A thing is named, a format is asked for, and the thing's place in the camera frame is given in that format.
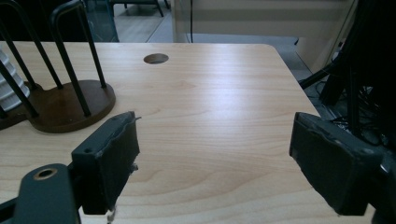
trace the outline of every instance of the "black cable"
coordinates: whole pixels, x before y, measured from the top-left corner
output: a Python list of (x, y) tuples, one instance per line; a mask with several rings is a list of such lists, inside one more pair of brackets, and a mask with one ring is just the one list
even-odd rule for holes
[(190, 0), (190, 38), (191, 38), (191, 43), (194, 41), (192, 40), (192, 0)]

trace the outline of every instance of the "floor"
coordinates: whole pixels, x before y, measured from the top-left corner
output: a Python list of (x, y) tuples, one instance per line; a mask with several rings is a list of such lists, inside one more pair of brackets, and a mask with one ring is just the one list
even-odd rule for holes
[[(172, 43), (172, 13), (160, 1), (164, 17), (155, 6), (123, 5), (114, 6), (114, 22), (120, 42), (126, 43)], [(297, 37), (292, 36), (258, 36), (258, 35), (193, 35), (194, 43), (235, 43), (235, 44), (268, 44), (279, 52), (283, 61), (297, 80), (312, 75), (309, 69), (295, 52)], [(305, 89), (305, 93), (319, 114), (325, 119), (341, 116), (333, 106), (324, 106), (318, 100), (322, 84), (318, 83)]]

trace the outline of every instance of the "wooden table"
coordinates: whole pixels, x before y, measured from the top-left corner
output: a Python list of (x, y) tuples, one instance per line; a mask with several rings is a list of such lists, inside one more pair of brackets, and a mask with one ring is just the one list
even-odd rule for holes
[[(36, 82), (54, 87), (34, 45), (17, 46)], [(44, 46), (67, 81), (54, 45)], [(88, 44), (66, 46), (78, 77), (96, 79)], [(294, 113), (317, 112), (273, 47), (96, 47), (106, 82), (117, 95), (114, 109), (72, 133), (42, 133), (28, 121), (1, 131), (0, 202), (18, 195), (21, 179), (31, 170), (68, 164), (71, 151), (106, 119), (135, 111), (142, 117), (137, 122), (139, 170), (118, 199), (114, 223), (370, 222), (373, 209), (365, 217), (337, 216), (289, 156)], [(169, 61), (145, 63), (152, 53), (164, 53)], [(106, 222), (102, 216), (82, 215), (82, 220)]]

